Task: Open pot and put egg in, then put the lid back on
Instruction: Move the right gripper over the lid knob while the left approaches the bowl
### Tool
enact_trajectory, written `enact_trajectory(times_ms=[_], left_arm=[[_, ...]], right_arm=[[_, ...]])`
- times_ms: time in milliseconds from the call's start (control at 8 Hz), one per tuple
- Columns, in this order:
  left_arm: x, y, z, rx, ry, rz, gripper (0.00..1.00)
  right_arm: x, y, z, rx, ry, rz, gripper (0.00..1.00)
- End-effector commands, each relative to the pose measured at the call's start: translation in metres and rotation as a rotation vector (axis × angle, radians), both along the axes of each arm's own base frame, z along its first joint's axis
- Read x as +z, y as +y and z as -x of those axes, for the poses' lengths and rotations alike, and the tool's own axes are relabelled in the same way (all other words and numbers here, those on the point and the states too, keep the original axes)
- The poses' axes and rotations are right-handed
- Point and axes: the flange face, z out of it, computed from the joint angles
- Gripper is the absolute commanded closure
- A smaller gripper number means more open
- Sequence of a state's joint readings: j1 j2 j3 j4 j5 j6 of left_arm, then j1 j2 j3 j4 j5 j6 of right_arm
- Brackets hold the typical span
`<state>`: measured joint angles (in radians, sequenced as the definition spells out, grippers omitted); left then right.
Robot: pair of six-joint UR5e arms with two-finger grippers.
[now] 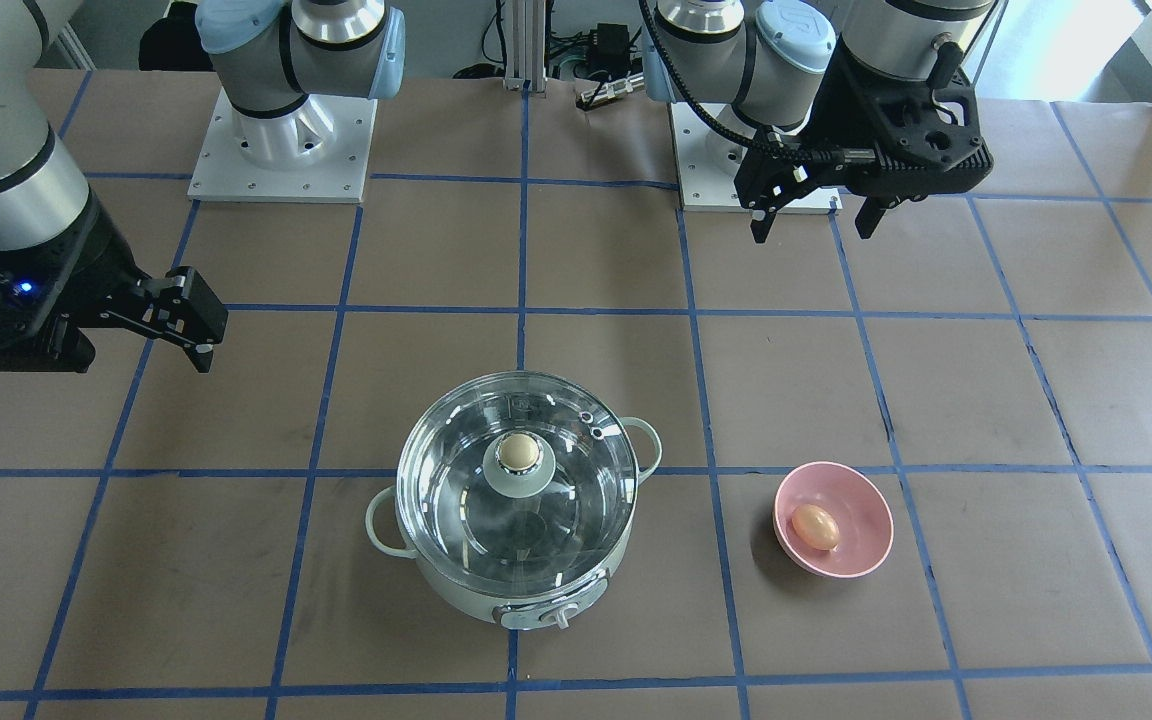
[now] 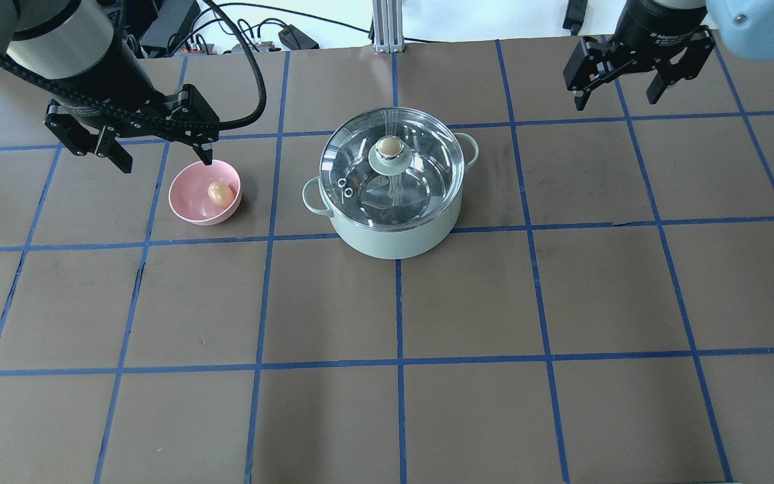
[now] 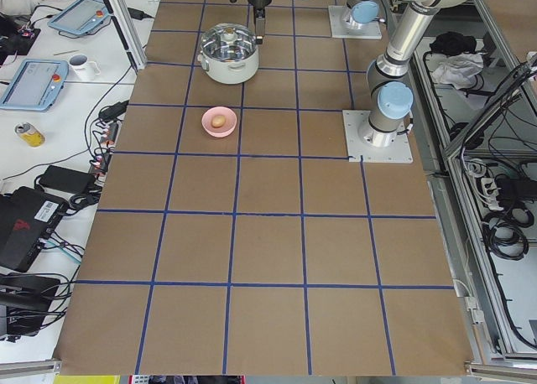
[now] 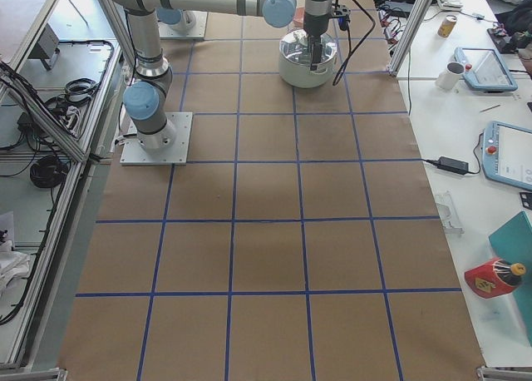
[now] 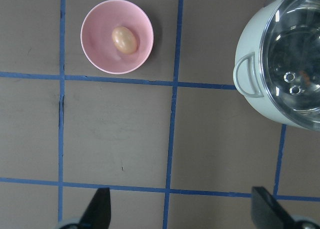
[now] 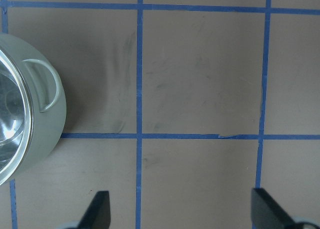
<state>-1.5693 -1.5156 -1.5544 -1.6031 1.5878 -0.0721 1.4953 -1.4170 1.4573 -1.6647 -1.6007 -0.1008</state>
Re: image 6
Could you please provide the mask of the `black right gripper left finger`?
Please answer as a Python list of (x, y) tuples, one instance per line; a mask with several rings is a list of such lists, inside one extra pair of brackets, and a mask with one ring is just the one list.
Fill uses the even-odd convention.
[(98, 191), (83, 217), (78, 229), (109, 229), (111, 225), (111, 206), (109, 191)]

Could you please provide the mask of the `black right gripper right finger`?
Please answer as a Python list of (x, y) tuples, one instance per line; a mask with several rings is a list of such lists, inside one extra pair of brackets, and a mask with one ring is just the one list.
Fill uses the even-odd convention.
[(263, 188), (251, 189), (250, 218), (255, 229), (316, 229), (312, 220), (290, 216)]

